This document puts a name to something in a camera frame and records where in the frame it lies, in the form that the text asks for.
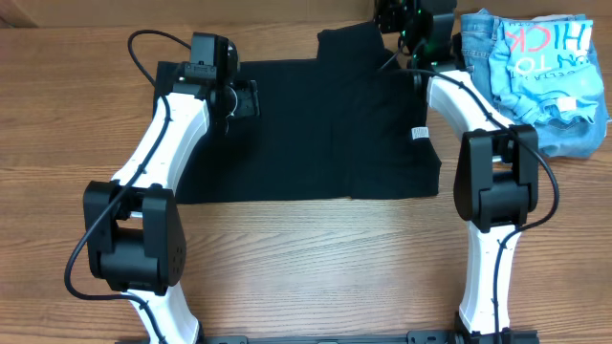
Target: garment label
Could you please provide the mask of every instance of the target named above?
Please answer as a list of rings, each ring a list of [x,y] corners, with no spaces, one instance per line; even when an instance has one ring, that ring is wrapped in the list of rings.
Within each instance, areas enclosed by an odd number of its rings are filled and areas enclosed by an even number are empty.
[[[557,108],[560,112],[575,111],[576,99],[574,97],[561,97],[557,99]]]
[[[412,139],[429,139],[429,128],[416,127],[412,128]]]

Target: table surface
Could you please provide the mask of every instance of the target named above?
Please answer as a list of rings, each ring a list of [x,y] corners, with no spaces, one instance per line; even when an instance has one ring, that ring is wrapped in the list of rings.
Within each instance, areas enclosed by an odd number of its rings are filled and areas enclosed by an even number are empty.
[[[612,103],[612,21],[594,40]],[[353,23],[160,27],[230,37],[243,60],[315,57],[316,34]],[[86,303],[63,270],[83,234],[81,197],[128,159],[151,119],[153,89],[125,41],[135,28],[0,31],[0,342],[113,343],[144,330],[127,302]],[[394,38],[387,37],[393,47]],[[188,52],[156,36],[136,53]],[[450,329],[463,296],[468,242],[452,200],[458,140],[428,126],[442,160],[440,195],[402,201],[321,200],[180,206],[182,284],[208,335],[251,337]],[[607,343],[612,334],[612,142],[589,160],[553,160],[557,216],[521,238],[510,313],[543,343]],[[540,171],[540,202],[551,204]],[[107,293],[81,256],[79,290]]]

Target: wood grain surface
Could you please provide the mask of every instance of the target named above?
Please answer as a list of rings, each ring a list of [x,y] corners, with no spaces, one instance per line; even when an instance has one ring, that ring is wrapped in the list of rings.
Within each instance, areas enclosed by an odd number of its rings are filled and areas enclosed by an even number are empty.
[[[496,15],[603,15],[609,0],[459,0],[456,14],[486,8]],[[0,17],[18,28],[201,25],[369,20],[373,0],[0,0]]]
[[[351,22],[177,26],[231,38],[244,60],[315,57],[316,34]],[[595,42],[612,101],[612,21]],[[145,335],[127,302],[87,303],[63,286],[84,232],[81,197],[128,159],[151,118],[152,88],[126,39],[140,28],[0,32],[0,342],[113,343]],[[395,38],[387,37],[389,47]],[[188,51],[138,38],[154,70]],[[438,114],[428,125],[443,162],[440,195],[180,206],[188,247],[183,287],[208,335],[251,337],[405,333],[449,329],[463,296],[465,224],[452,183],[459,142]],[[589,160],[552,161],[558,215],[527,233],[515,255],[510,312],[543,343],[612,341],[612,143]],[[540,173],[540,202],[551,204]],[[76,287],[109,292],[85,257]]]

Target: wire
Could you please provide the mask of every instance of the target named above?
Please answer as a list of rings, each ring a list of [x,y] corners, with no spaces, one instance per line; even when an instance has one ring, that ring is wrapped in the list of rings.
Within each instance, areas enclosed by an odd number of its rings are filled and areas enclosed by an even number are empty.
[[[231,110],[231,113],[228,115],[228,117],[233,117],[234,113],[236,112],[236,109],[238,108],[238,95],[236,94],[236,90],[232,89],[230,86],[229,90],[233,93],[233,98],[236,100],[236,102],[233,104],[233,110]]]
[[[413,70],[417,69],[417,54],[421,49],[425,48],[427,41],[424,38],[421,38],[419,43],[414,47],[414,51],[412,52],[412,60],[410,61],[410,66]]]
[[[416,69],[412,69],[412,70],[408,70],[408,69],[403,69],[401,70],[404,73],[410,73],[410,74],[415,74],[415,73],[419,73],[421,75],[429,75],[429,76],[438,76],[440,78],[442,78],[445,81],[448,81],[452,84],[455,84],[457,86],[459,86],[459,88],[463,89],[464,91],[466,91],[476,102],[476,104],[478,105],[478,107],[480,108],[480,110],[483,112],[483,114],[485,115],[485,117],[487,118],[487,120],[489,120],[490,122],[492,122],[493,124],[495,124],[496,126],[498,126],[499,128],[501,128],[502,130],[505,130],[508,135],[510,135],[510,137],[515,140],[516,142],[518,142],[518,144],[520,144],[523,148],[525,148],[532,156],[534,156],[534,158],[542,165],[542,167],[544,168],[544,171],[546,171],[546,174],[548,175],[548,178],[551,181],[551,184],[553,186],[553,205],[551,206],[551,209],[549,210],[548,214],[546,216],[544,216],[542,219],[531,223],[529,225],[525,225],[522,227],[518,227],[516,230],[514,230],[513,232],[511,232],[510,234],[508,234],[504,240],[501,241],[501,243],[499,244],[499,250],[497,251],[497,258],[495,259],[495,267],[494,267],[494,272],[493,272],[493,309],[494,309],[494,318],[495,318],[495,333],[494,333],[494,337],[493,337],[493,341],[495,344],[498,344],[499,341],[499,303],[497,300],[497,282],[498,282],[498,277],[499,277],[499,267],[501,265],[501,258],[502,255],[504,253],[504,249],[506,249],[506,245],[508,244],[508,242],[518,233],[522,233],[528,229],[532,229],[535,228],[537,226],[541,226],[543,224],[545,224],[546,222],[548,222],[550,219],[553,218],[553,216],[555,216],[555,213],[557,212],[558,209],[558,204],[559,204],[559,199],[560,199],[560,193],[559,193],[559,189],[558,189],[558,183],[557,183],[557,178],[555,178],[555,174],[553,173],[553,170],[551,169],[551,167],[548,165],[548,163],[546,162],[546,160],[544,160],[542,158],[542,156],[532,147],[530,147],[527,143],[525,143],[523,140],[521,140],[516,133],[511,129],[511,128],[507,128],[506,126],[504,126],[503,124],[501,124],[499,121],[497,121],[493,116],[492,113],[490,113],[487,108],[485,107],[485,105],[483,104],[483,102],[480,100],[480,98],[468,87],[466,87],[466,85],[464,85],[463,82],[461,81],[457,81],[455,79],[453,79],[452,77],[449,77],[447,75],[443,75],[440,73],[436,73],[433,71],[428,71],[428,70],[416,70]]]
[[[386,66],[388,66],[391,62],[393,62],[396,58],[398,58],[398,55],[402,52],[402,50],[405,47],[405,41],[402,43],[402,46],[400,47],[400,49],[398,49],[397,52],[395,52],[393,54],[393,56],[391,56],[391,58],[389,58],[388,61],[384,62],[384,64],[382,65],[382,67],[379,68],[379,71],[383,70],[384,68],[386,68]]]
[[[134,63],[136,64],[136,66],[141,70],[141,72],[149,80],[149,82],[153,86],[155,86],[155,79],[142,66],[141,62],[136,58],[136,55],[134,54],[134,50],[132,47],[132,42],[134,41],[134,38],[136,36],[141,35],[141,34],[149,34],[149,33],[168,37],[176,42],[181,43],[183,46],[189,49],[191,49],[191,47],[188,44],[186,44],[184,41],[182,41],[181,39],[169,33],[166,33],[166,32],[158,32],[155,30],[140,30],[130,35],[130,37],[127,40],[127,50],[130,53],[130,56],[132,56],[132,60],[134,60]],[[162,143],[165,132],[168,129],[168,125],[170,124],[170,121],[172,121],[171,112],[170,112],[170,104],[168,103],[168,99],[166,98],[165,95],[162,95],[162,101],[164,102],[164,107],[165,107],[165,118],[164,118],[164,125],[162,126],[162,131],[160,132],[160,135],[157,137],[157,139],[151,146],[151,149],[146,154],[141,164],[138,166],[134,176],[123,186],[121,191],[117,194],[117,196],[115,196],[112,199],[112,201],[104,208],[104,210],[102,210],[98,218],[94,221],[94,223],[89,228],[87,228],[87,231],[85,232],[83,237],[80,239],[78,244],[76,244],[76,247],[73,250],[73,253],[70,255],[70,259],[68,260],[68,263],[66,263],[66,269],[64,270],[64,284],[66,285],[66,290],[68,290],[68,292],[72,296],[79,298],[81,300],[87,300],[87,301],[129,300],[129,301],[138,303],[141,309],[144,310],[144,312],[146,312],[146,315],[148,316],[149,321],[151,322],[153,331],[155,332],[155,335],[159,338],[160,343],[165,344],[166,343],[165,337],[162,335],[162,332],[160,331],[159,324],[157,323],[157,320],[155,319],[155,315],[153,314],[153,311],[151,311],[151,308],[148,306],[147,302],[141,299],[139,296],[134,295],[134,294],[89,295],[89,294],[85,294],[85,293],[82,293],[76,290],[71,281],[73,266],[75,265],[75,261],[77,260],[78,255],[85,247],[85,244],[87,244],[87,241],[89,240],[89,238],[91,238],[91,236],[96,232],[96,230],[98,230],[99,224],[102,222],[102,220],[106,216],[108,216],[112,210],[117,208],[117,205],[119,204],[123,196],[125,196],[125,194],[129,191],[129,189],[134,185],[134,183],[138,180],[138,178],[144,172],[145,167],[149,164],[149,162],[153,158],[153,155],[155,154],[155,151]]]
[[[410,52],[405,52],[403,49],[400,49],[400,48],[402,47],[402,43],[403,43],[404,41],[407,41],[407,39],[406,39],[406,38],[404,38],[402,35],[400,35],[400,36],[398,37],[398,50],[399,50],[400,52],[402,52],[402,55],[404,55],[404,56],[412,56],[412,54],[410,54]]]

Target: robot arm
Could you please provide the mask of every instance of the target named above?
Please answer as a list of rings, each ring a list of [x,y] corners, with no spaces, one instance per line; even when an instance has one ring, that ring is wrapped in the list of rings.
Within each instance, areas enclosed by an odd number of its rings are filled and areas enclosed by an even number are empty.
[[[477,92],[469,73],[450,71],[444,75],[470,88],[499,123],[506,127],[514,125]],[[517,226],[525,224],[527,213],[536,207],[537,162],[518,144],[509,159],[509,141],[500,137],[501,128],[488,121],[475,100],[457,85],[433,77],[428,81],[426,98],[429,106],[442,114],[455,136],[462,140],[454,199],[459,214],[467,221],[469,258],[457,327],[464,337],[470,338],[468,342],[477,342],[475,338],[491,336],[495,332],[492,302],[495,258],[499,243]],[[523,141],[537,148],[537,136],[532,128],[515,127],[514,130]],[[499,161],[511,162],[513,172],[493,173],[492,164]],[[508,293],[519,236],[515,235],[506,245],[499,267],[497,301],[500,329],[510,328]],[[533,337],[528,336],[528,340],[533,340]]]
[[[148,188],[152,184],[159,184],[162,188],[176,192],[193,147],[207,133],[210,126],[206,100],[179,93],[171,93],[166,98],[170,104],[172,121],[168,125],[162,143],[146,166],[146,173],[136,180],[134,187]],[[158,98],[157,112],[141,143],[125,166],[113,176],[113,181],[125,185],[134,176],[144,156],[160,135],[164,118],[164,103]]]

